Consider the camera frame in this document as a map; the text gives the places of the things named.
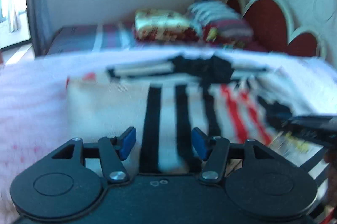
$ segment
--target metal bolt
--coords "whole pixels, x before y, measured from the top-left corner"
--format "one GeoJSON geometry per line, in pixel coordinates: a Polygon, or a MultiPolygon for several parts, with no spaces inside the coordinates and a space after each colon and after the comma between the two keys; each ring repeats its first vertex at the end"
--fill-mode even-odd
{"type": "Polygon", "coordinates": [[[124,178],[126,178],[126,173],[122,172],[122,171],[116,171],[116,172],[112,172],[109,177],[112,180],[123,180],[124,178]]]}
{"type": "Polygon", "coordinates": [[[169,181],[167,179],[162,179],[161,181],[159,181],[160,184],[168,184],[169,181]]]}
{"type": "Polygon", "coordinates": [[[218,177],[219,175],[217,172],[214,171],[203,172],[203,179],[214,180],[217,179],[218,177]]]}
{"type": "Polygon", "coordinates": [[[159,186],[159,181],[151,181],[150,185],[153,186],[153,187],[157,187],[157,186],[159,186]]]}

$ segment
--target red headboard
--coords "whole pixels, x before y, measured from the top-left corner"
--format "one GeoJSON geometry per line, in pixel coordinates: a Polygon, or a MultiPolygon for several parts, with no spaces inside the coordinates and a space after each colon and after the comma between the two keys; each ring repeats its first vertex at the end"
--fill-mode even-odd
{"type": "MultiPolygon", "coordinates": [[[[238,11],[240,1],[227,0],[226,3],[238,11]]],[[[294,31],[293,17],[282,0],[251,0],[240,14],[253,28],[255,40],[268,51],[293,56],[326,56],[325,46],[315,30],[301,27],[294,31]]]]}

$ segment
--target folded blanket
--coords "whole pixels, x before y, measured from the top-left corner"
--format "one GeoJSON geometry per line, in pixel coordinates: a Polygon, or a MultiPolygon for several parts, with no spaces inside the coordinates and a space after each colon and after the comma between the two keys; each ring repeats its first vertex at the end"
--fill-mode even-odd
{"type": "Polygon", "coordinates": [[[235,70],[217,57],[107,68],[70,78],[67,87],[72,137],[91,142],[136,128],[137,147],[125,164],[131,173],[200,171],[194,127],[234,143],[254,138],[269,145],[277,136],[269,116],[311,112],[280,73],[235,70]]]}

